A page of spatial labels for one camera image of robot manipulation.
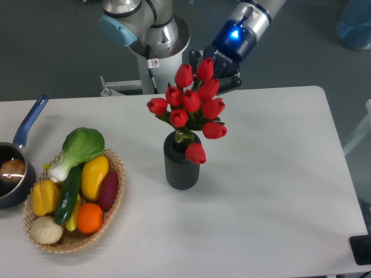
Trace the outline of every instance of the wicker basket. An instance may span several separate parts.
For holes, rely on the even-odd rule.
[[[30,241],[35,243],[38,247],[41,249],[44,249],[49,252],[53,253],[68,253],[72,251],[79,250],[81,248],[84,248],[85,246],[89,245],[90,243],[93,243],[106,229],[107,225],[112,220],[112,217],[114,216],[116,209],[120,205],[121,198],[125,189],[125,169],[122,164],[122,161],[120,158],[110,149],[105,149],[103,152],[103,155],[107,158],[109,165],[110,165],[110,171],[114,170],[117,171],[118,177],[119,177],[119,185],[118,185],[118,192],[115,199],[114,204],[112,205],[112,208],[104,213],[103,223],[100,229],[93,233],[93,234],[83,234],[78,229],[74,230],[73,232],[68,231],[64,227],[63,236],[62,238],[54,244],[40,244],[38,243],[31,235],[31,226],[32,223],[38,218],[34,214],[33,206],[32,206],[32,191],[33,188],[31,188],[31,193],[27,197],[27,200],[25,201],[25,205],[23,208],[23,229],[26,232],[26,235],[30,238]],[[59,156],[56,156],[54,161],[51,161],[50,164],[52,165],[59,159]],[[38,178],[38,181],[48,180],[48,171],[44,170],[41,176]],[[86,200],[81,196],[81,203],[86,202]]]

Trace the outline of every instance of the fake vegetable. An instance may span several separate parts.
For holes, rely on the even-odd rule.
[[[118,190],[117,185],[117,172],[108,173],[102,182],[98,197],[98,204],[103,211],[108,211],[114,204]]]
[[[96,201],[104,177],[108,174],[108,160],[104,155],[87,162],[82,169],[81,191],[90,201]]]
[[[70,219],[81,185],[81,168],[73,167],[64,182],[62,193],[54,214],[56,224],[63,225]]]
[[[42,216],[32,223],[31,234],[38,243],[53,244],[62,237],[63,227],[57,225],[53,217]]]
[[[94,233],[102,226],[103,212],[100,206],[85,203],[77,214],[77,228],[82,233]]]
[[[61,157],[49,168],[48,176],[54,182],[64,181],[72,167],[101,155],[103,149],[104,138],[98,130],[79,127],[66,137]]]
[[[34,213],[37,216],[44,216],[55,211],[60,196],[60,189],[57,184],[50,180],[37,182],[32,192],[32,203]]]
[[[67,220],[66,222],[66,228],[70,232],[73,232],[77,228],[77,214],[79,212],[80,207],[81,207],[81,198],[80,198],[80,195],[77,194],[77,199],[76,199],[74,209],[72,210],[72,215],[70,219]]]

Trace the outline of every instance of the tulip bouquet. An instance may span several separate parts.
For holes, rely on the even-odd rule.
[[[202,131],[208,139],[227,134],[227,128],[219,118],[225,104],[221,98],[215,98],[220,84],[213,75],[211,58],[201,61],[195,76],[191,65],[182,64],[175,75],[176,86],[168,84],[165,99],[152,98],[147,103],[150,112],[176,130],[176,142],[185,143],[186,157],[196,164],[205,163],[206,154],[202,145],[195,142],[192,131]]]

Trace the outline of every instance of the warning sticker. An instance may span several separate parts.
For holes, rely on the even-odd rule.
[[[158,68],[159,67],[159,61],[158,59],[149,59],[147,60],[148,68]]]

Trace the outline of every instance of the gray floor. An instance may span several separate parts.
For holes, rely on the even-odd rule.
[[[194,2],[174,0],[174,13],[190,28],[188,48],[201,50],[237,2]],[[349,49],[335,34],[346,3],[288,1],[241,68],[244,89],[322,87],[342,144],[371,98],[371,51]],[[100,75],[107,82],[139,79],[135,57],[101,30],[101,14],[99,1],[0,1],[0,101],[98,97]],[[370,154],[371,134],[347,156],[357,195],[367,203]]]

